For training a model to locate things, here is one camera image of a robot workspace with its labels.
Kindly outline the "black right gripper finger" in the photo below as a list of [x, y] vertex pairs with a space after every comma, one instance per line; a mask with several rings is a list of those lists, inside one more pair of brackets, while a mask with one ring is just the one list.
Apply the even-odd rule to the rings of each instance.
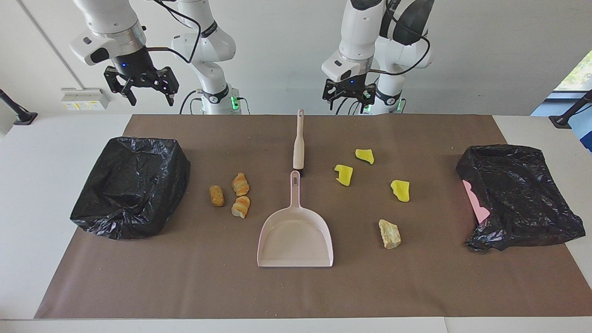
[[179, 82], [169, 66], [157, 70], [157, 90], [165, 95], [169, 107], [172, 107], [175, 103], [175, 94], [179, 90]]
[[107, 66], [104, 76], [112, 93], [118, 93], [125, 97], [132, 106], [136, 105], [137, 99], [132, 91], [132, 87], [135, 86], [133, 78], [119, 73], [114, 66]]

